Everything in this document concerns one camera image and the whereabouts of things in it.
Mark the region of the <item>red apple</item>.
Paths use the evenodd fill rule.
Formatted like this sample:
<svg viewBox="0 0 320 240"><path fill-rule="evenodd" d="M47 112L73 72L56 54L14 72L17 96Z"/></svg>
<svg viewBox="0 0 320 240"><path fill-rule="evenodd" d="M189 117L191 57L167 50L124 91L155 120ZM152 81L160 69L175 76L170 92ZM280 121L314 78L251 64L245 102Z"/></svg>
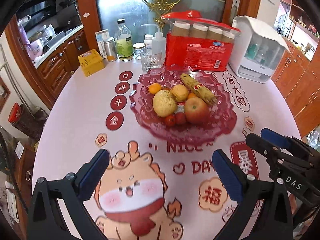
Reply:
<svg viewBox="0 0 320 240"><path fill-rule="evenodd" d="M184 113L186 120L191 124L204 124L208 121L210 111L201 98L189 98L185 102Z"/></svg>

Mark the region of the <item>spotted yellow banana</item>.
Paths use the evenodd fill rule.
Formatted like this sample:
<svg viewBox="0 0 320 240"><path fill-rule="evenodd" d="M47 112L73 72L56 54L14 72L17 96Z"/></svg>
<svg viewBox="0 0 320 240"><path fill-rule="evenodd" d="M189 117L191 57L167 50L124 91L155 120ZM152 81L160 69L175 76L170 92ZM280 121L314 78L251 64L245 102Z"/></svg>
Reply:
<svg viewBox="0 0 320 240"><path fill-rule="evenodd" d="M189 88L196 96L201 98L205 103L207 103L210 106L217 104L216 96L202 83L185 73L180 75L180 79L187 88Z"/></svg>

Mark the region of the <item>red tomato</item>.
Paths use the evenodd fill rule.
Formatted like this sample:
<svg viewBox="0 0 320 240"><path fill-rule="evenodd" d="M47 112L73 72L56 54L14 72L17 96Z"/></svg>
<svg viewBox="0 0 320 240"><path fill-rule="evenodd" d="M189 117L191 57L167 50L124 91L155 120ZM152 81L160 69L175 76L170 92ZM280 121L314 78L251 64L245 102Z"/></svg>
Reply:
<svg viewBox="0 0 320 240"><path fill-rule="evenodd" d="M175 114L175 122L177 125L183 125L187 122L185 114L183 112L178 112Z"/></svg>
<svg viewBox="0 0 320 240"><path fill-rule="evenodd" d="M175 124L176 124L175 115L172 114L172 115L166 116L165 119L164 119L164 123L168 127L175 126Z"/></svg>

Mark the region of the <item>small orange tangerine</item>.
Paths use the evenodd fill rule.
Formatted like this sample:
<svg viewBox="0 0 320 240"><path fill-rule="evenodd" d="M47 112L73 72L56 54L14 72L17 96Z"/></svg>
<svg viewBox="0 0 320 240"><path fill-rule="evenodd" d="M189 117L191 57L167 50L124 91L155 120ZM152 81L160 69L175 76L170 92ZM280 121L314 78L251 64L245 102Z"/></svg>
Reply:
<svg viewBox="0 0 320 240"><path fill-rule="evenodd" d="M159 91L162 90L162 86L159 83L153 83L149 85L149 93L150 94L157 94Z"/></svg>

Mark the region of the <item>large orange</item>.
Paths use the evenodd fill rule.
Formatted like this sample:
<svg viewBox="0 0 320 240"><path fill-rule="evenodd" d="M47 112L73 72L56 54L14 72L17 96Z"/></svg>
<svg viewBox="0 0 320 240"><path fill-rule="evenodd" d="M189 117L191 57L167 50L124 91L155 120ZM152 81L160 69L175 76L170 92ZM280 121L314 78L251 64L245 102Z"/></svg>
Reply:
<svg viewBox="0 0 320 240"><path fill-rule="evenodd" d="M197 95L194 93L189 93L188 99L191 99L191 98L197 98Z"/></svg>

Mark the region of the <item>small yellow orange fruit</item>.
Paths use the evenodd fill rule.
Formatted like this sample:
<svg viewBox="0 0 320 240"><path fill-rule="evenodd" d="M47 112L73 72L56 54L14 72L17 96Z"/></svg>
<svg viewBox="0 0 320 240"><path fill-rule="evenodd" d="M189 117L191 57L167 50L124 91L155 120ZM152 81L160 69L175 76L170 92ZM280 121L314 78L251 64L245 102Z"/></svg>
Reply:
<svg viewBox="0 0 320 240"><path fill-rule="evenodd" d="M170 92L177 102L184 102L189 95L189 90L182 84L175 85L170 89Z"/></svg>

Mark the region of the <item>speckled yellow pear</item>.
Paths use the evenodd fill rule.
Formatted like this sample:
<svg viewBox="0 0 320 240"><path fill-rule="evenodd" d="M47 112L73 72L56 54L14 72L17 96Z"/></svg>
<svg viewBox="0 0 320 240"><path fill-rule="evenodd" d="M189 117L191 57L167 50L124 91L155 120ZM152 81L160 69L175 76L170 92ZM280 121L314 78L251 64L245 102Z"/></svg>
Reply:
<svg viewBox="0 0 320 240"><path fill-rule="evenodd" d="M160 90L152 100L155 113L160 117L167 117L177 110L177 102L169 90Z"/></svg>

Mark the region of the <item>red paper cup package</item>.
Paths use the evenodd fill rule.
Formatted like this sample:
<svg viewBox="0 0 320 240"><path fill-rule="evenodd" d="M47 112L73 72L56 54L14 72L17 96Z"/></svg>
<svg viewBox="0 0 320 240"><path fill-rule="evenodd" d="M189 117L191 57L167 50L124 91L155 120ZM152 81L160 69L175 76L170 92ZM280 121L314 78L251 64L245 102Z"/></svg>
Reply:
<svg viewBox="0 0 320 240"><path fill-rule="evenodd" d="M203 18L200 12L170 12L161 16L170 25L165 66L170 70L224 72L240 29Z"/></svg>

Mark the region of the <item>clear drinking glass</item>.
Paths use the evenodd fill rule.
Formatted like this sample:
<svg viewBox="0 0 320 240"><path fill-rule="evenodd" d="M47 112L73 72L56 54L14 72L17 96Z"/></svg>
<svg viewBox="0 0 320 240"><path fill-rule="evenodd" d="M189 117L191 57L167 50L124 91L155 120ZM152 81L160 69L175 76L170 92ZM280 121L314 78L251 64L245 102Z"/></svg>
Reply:
<svg viewBox="0 0 320 240"><path fill-rule="evenodd" d="M161 61L162 53L153 53L151 50L147 49L146 47L140 50L140 61L142 65L142 70L144 72L148 72L151 69L161 68L162 61Z"/></svg>

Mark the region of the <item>white squeeze bottle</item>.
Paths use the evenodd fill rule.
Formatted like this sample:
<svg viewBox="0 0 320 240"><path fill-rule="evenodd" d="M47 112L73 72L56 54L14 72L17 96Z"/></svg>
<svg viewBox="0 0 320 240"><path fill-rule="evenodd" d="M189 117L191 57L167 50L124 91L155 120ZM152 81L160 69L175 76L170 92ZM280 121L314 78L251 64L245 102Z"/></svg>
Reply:
<svg viewBox="0 0 320 240"><path fill-rule="evenodd" d="M142 27L155 27L157 31L152 38L152 52L153 53L162 53L161 60L165 60L165 50L166 50L166 38L163 36L163 33L160 30L160 27L154 23L143 24Z"/></svg>

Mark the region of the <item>yellow tin box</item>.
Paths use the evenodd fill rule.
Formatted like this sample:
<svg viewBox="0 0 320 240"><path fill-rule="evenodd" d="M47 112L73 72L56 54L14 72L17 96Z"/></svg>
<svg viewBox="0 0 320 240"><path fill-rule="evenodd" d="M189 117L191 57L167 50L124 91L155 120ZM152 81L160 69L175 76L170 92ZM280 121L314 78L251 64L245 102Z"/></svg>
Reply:
<svg viewBox="0 0 320 240"><path fill-rule="evenodd" d="M89 77L90 75L105 68L103 58L96 49L89 50L79 55L78 60L85 77Z"/></svg>

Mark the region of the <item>small white pill bottle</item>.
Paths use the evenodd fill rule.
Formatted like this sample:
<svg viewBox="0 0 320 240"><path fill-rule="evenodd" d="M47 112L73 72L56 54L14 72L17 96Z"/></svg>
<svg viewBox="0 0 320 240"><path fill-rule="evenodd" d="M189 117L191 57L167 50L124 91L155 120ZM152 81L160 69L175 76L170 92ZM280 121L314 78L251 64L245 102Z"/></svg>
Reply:
<svg viewBox="0 0 320 240"><path fill-rule="evenodd" d="M152 51L152 38L153 35L151 34L144 35L144 44L146 46L147 51Z"/></svg>

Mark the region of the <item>small glass jar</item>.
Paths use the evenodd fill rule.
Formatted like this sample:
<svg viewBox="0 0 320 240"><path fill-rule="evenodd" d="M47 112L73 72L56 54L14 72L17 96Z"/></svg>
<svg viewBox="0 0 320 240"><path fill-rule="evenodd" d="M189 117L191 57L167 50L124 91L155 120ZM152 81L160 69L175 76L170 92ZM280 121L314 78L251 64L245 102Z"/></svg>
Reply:
<svg viewBox="0 0 320 240"><path fill-rule="evenodd" d="M140 50L145 48L145 44L143 42L134 43L132 48L135 59L140 60Z"/></svg>

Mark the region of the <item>small metal can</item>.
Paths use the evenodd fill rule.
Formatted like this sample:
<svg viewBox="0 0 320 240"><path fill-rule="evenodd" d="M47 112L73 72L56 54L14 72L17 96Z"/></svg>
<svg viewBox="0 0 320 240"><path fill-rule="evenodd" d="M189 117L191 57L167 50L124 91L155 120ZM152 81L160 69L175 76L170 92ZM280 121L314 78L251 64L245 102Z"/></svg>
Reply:
<svg viewBox="0 0 320 240"><path fill-rule="evenodd" d="M117 49L116 49L116 43L113 37L109 37L108 39L104 40L104 47L106 51L107 60L109 62L116 61L117 56Z"/></svg>

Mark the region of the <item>white carton box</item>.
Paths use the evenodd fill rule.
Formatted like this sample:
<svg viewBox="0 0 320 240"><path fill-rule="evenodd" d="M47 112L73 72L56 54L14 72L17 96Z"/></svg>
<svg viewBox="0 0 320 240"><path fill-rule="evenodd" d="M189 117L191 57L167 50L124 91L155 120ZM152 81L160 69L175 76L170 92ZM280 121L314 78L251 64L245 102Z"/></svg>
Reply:
<svg viewBox="0 0 320 240"><path fill-rule="evenodd" d="M99 53L103 59L107 58L106 50L104 47L104 41L110 38L108 29L104 29L98 32L95 32L95 38L97 41Z"/></svg>

